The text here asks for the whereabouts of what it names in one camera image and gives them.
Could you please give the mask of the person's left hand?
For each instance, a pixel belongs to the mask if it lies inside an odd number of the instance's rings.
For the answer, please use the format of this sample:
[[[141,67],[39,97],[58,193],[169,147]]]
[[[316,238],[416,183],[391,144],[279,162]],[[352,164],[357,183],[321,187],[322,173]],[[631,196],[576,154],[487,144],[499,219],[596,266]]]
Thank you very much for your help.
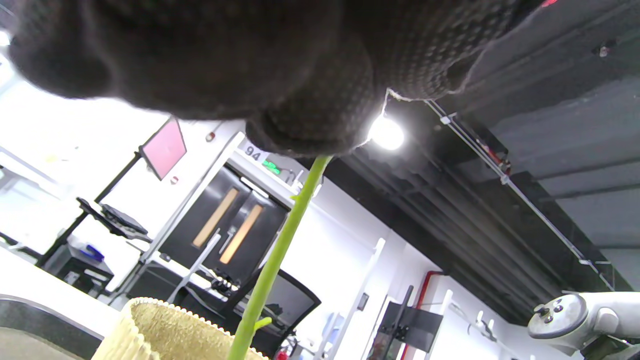
[[[7,54],[31,84],[183,120],[246,121],[261,150],[364,144],[387,96],[464,88],[541,0],[20,0]]]

